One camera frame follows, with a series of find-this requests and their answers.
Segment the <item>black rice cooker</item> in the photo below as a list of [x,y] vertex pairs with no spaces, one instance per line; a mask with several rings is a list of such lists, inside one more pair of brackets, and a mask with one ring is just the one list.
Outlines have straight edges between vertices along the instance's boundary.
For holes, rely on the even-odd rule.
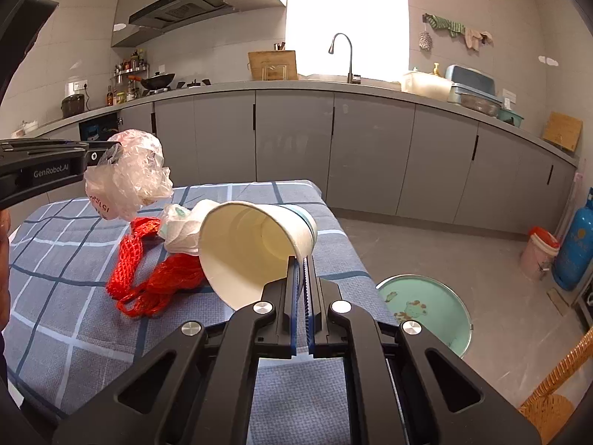
[[61,101],[60,109],[64,119],[84,113],[86,111],[86,95],[84,93],[68,95]]

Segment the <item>pink bucket red lid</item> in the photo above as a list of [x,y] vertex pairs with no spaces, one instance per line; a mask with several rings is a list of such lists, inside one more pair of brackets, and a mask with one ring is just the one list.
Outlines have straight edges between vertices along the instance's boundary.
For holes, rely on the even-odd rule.
[[541,280],[551,270],[559,250],[560,242],[553,234],[542,227],[533,227],[521,254],[521,272],[529,280]]

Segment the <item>green round basin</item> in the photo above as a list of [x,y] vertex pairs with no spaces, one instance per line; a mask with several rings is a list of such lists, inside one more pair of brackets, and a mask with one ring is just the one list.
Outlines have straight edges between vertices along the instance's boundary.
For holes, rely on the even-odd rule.
[[415,320],[463,357],[473,337],[473,321],[462,299],[446,284],[418,274],[388,277],[376,285],[397,323]]

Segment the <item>steel bowl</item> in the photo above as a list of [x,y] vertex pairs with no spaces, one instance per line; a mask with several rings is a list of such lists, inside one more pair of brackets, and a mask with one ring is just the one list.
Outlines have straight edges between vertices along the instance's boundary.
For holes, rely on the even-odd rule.
[[495,118],[501,109],[501,103],[495,99],[485,98],[480,95],[469,95],[468,93],[459,95],[459,104],[467,109],[472,109],[487,116],[494,116]]

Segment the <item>grey kitchen cabinets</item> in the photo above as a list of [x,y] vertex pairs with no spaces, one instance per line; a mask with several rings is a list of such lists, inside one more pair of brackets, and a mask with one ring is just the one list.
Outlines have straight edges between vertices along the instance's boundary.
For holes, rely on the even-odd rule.
[[334,209],[508,233],[555,230],[576,171],[526,132],[456,106],[329,90],[159,95],[51,137],[127,129],[160,139],[177,186],[309,180]]

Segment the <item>small wooden board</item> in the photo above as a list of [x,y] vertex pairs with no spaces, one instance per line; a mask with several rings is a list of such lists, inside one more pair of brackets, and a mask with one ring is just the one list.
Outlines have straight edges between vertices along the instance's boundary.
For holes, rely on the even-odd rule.
[[542,138],[548,143],[574,153],[577,149],[583,122],[563,113],[552,112],[546,123]]

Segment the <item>white paper cup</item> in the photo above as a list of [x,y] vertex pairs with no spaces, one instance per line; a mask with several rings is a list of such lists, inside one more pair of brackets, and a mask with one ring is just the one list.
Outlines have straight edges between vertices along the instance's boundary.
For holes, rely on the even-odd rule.
[[317,240],[316,220],[300,206],[230,201],[206,214],[198,250],[210,286],[237,310],[259,301],[264,285],[286,277],[292,257],[303,264]]

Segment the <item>clear plastic bag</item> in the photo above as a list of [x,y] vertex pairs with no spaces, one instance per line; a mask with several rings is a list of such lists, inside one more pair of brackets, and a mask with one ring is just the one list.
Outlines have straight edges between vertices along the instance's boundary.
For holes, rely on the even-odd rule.
[[86,169],[86,196],[106,220],[134,220],[139,211],[173,194],[160,140],[140,130],[116,133],[99,162]]

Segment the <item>blue plaid tablecloth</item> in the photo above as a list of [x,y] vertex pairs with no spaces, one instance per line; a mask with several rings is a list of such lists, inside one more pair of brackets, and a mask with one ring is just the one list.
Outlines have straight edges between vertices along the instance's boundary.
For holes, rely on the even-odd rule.
[[[171,256],[157,202],[133,221],[104,220],[82,198],[53,202],[17,224],[10,245],[10,320],[1,367],[42,435],[188,320],[222,323],[219,299],[195,257]],[[298,338],[291,360],[262,362],[251,412],[252,444],[346,444],[339,360],[316,360]]]

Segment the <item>spice rack with bottles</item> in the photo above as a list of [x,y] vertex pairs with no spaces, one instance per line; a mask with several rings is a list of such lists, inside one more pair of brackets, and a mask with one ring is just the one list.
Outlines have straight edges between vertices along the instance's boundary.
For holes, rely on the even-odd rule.
[[113,67],[113,75],[107,85],[106,105],[121,105],[145,95],[146,90],[141,80],[149,75],[150,65],[146,51],[136,48]]

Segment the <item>white green printed plastic bag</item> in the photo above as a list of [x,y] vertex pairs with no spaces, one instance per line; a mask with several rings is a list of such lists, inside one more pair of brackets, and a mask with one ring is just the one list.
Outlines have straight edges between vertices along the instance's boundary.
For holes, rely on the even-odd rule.
[[209,199],[200,200],[192,209],[168,204],[159,216],[158,236],[169,254],[199,255],[200,229],[207,214],[219,206]]

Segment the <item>white plastic container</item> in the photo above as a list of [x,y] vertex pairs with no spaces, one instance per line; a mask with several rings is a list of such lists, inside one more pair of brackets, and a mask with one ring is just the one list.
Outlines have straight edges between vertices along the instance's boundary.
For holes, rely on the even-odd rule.
[[400,79],[402,92],[424,96],[424,98],[446,102],[452,82],[432,73],[413,70],[405,73]]

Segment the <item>red mesh net bag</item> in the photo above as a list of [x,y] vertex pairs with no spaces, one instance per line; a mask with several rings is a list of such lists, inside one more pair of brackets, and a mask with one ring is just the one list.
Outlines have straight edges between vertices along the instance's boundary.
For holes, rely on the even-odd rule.
[[149,262],[160,243],[159,228],[156,217],[131,222],[106,282],[106,293],[129,319],[160,316],[178,295],[194,292],[205,283],[197,256],[164,253],[155,263]]

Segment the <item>wooden cutting board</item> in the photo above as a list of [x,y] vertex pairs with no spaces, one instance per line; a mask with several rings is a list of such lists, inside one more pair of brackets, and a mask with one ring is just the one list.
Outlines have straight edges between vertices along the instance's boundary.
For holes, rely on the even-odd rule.
[[248,67],[256,82],[298,80],[294,50],[250,51]]

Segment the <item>green hanging cloth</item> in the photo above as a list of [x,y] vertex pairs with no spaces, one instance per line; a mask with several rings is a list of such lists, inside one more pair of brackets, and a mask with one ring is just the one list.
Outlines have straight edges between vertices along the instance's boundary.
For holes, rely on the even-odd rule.
[[427,23],[433,30],[446,30],[452,38],[466,34],[466,27],[462,23],[434,14],[423,13],[422,21]]

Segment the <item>blue dish rack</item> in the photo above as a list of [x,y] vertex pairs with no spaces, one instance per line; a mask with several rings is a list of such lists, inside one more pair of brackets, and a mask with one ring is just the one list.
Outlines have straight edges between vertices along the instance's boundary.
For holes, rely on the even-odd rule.
[[503,104],[497,96],[494,78],[485,73],[462,65],[449,65],[445,77],[451,81],[449,102],[459,103],[462,95],[472,95],[495,102],[498,106]]

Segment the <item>green plastic tray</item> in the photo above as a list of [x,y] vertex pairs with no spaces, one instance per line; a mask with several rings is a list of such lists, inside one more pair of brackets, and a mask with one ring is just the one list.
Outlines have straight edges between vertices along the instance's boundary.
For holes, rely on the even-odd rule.
[[521,123],[524,119],[522,116],[512,111],[511,109],[504,108],[501,108],[498,111],[497,118],[501,122],[508,123],[509,125],[515,126],[516,128],[519,128],[521,126]]

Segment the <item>black wok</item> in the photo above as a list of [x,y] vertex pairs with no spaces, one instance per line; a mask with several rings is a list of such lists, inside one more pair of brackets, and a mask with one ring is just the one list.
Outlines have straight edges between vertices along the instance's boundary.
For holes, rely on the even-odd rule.
[[156,92],[160,89],[167,88],[173,81],[175,75],[173,73],[160,73],[151,78],[141,78],[140,84],[148,92]]

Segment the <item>blue gas cylinder on floor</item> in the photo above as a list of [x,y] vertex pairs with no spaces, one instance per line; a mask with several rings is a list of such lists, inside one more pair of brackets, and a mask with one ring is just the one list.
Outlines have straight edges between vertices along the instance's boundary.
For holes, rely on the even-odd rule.
[[593,188],[590,188],[585,206],[575,213],[553,264],[553,278],[560,288],[567,291],[572,291],[578,285],[592,259],[592,192]]

